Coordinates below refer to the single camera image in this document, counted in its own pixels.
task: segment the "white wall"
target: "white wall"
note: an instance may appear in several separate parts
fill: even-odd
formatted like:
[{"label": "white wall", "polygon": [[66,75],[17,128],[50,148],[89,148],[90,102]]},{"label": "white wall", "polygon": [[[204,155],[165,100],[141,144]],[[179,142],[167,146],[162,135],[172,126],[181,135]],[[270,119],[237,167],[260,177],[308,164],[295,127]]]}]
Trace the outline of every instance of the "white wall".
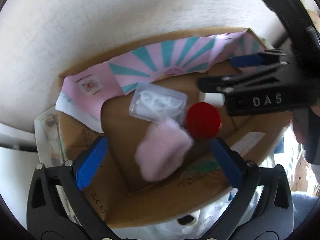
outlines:
[{"label": "white wall", "polygon": [[24,228],[30,183],[38,163],[38,153],[0,147],[0,194]]},{"label": "white wall", "polygon": [[19,149],[19,147],[36,149],[36,138],[34,133],[21,131],[0,123],[0,146],[15,149]]},{"label": "white wall", "polygon": [[0,122],[33,131],[55,104],[62,70],[114,46],[175,30],[284,30],[261,0],[8,0],[0,12]]}]

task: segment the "blue gripper pad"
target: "blue gripper pad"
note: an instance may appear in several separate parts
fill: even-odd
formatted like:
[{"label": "blue gripper pad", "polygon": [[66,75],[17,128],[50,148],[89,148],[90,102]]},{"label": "blue gripper pad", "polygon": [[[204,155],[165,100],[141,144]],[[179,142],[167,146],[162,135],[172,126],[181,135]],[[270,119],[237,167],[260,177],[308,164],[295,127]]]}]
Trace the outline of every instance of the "blue gripper pad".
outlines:
[{"label": "blue gripper pad", "polygon": [[211,152],[231,187],[239,189],[243,184],[244,173],[247,168],[239,153],[232,151],[221,138],[212,140]]},{"label": "blue gripper pad", "polygon": [[107,151],[108,141],[103,137],[76,171],[76,185],[79,190],[89,186]]},{"label": "blue gripper pad", "polygon": [[263,62],[264,59],[260,57],[259,54],[234,57],[230,60],[233,68],[260,66]]}]

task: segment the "teal stripe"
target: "teal stripe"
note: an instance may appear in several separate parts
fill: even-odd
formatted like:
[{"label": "teal stripe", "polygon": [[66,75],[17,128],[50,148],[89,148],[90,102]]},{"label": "teal stripe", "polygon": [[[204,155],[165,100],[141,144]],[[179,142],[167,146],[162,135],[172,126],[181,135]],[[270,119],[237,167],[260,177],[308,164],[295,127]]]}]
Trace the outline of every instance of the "teal stripe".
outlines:
[{"label": "teal stripe", "polygon": [[98,118],[96,118],[96,117],[93,116],[92,114],[90,114],[90,116],[91,116],[94,120],[99,121]]},{"label": "teal stripe", "polygon": [[114,75],[131,75],[131,76],[140,76],[140,77],[150,77],[149,74],[143,73],[141,71],[129,68],[118,66],[113,63],[109,63],[109,67]]},{"label": "teal stripe", "polygon": [[212,49],[214,46],[216,39],[213,38],[211,41],[209,41],[206,45],[204,45],[191,59],[189,59],[187,61],[187,63],[185,63],[183,65],[183,67],[186,67],[187,65],[189,65],[192,61],[194,61],[196,58],[200,57],[202,54],[206,53],[208,50]]},{"label": "teal stripe", "polygon": [[245,55],[245,44],[244,44],[244,37],[242,36],[240,39],[239,39],[239,47],[241,48],[242,50],[242,55]]},{"label": "teal stripe", "polygon": [[144,64],[146,64],[153,72],[157,71],[156,66],[147,51],[146,47],[141,47],[132,51],[132,53],[137,56]]},{"label": "teal stripe", "polygon": [[252,54],[257,53],[259,51],[259,49],[260,49],[259,42],[257,42],[256,40],[253,41],[252,50],[251,50]]},{"label": "teal stripe", "polygon": [[138,86],[139,83],[134,83],[134,84],[130,84],[130,85],[127,85],[127,86],[124,86],[122,87],[122,91],[123,93],[128,93],[129,91],[131,90],[134,90],[137,86]]},{"label": "teal stripe", "polygon": [[195,72],[195,71],[200,71],[200,70],[204,70],[208,68],[208,62],[207,63],[202,63],[200,65],[194,66],[192,68],[189,68],[186,73],[189,74],[191,72]]},{"label": "teal stripe", "polygon": [[68,97],[64,92],[62,92],[61,91],[61,93],[67,98],[67,101],[69,102],[69,103],[72,103],[72,100],[71,100],[71,98],[70,97]]},{"label": "teal stripe", "polygon": [[186,44],[184,45],[182,52],[180,54],[180,57],[176,63],[176,66],[178,66],[181,61],[184,59],[184,57],[187,55],[187,53],[191,50],[192,46],[196,43],[196,41],[199,39],[199,37],[190,37],[188,38]]},{"label": "teal stripe", "polygon": [[165,68],[170,66],[174,43],[175,43],[175,41],[161,42],[163,67],[165,67]]}]

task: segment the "gray fabric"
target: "gray fabric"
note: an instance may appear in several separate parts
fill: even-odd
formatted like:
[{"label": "gray fabric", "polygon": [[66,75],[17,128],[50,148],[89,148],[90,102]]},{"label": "gray fabric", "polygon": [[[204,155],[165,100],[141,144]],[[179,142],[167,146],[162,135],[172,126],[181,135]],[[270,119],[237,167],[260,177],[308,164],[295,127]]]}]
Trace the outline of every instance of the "gray fabric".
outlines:
[{"label": "gray fabric", "polygon": [[317,197],[308,195],[305,192],[292,192],[294,229],[305,220],[317,200]]}]

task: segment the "pink sock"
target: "pink sock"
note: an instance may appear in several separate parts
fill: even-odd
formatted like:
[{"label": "pink sock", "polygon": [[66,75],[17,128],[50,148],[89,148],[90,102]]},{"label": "pink sock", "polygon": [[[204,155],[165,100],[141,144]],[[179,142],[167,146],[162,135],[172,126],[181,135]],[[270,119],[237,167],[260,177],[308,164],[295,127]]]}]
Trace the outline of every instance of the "pink sock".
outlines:
[{"label": "pink sock", "polygon": [[135,155],[142,177],[147,181],[167,178],[181,166],[192,144],[192,138],[172,119],[151,124]]}]

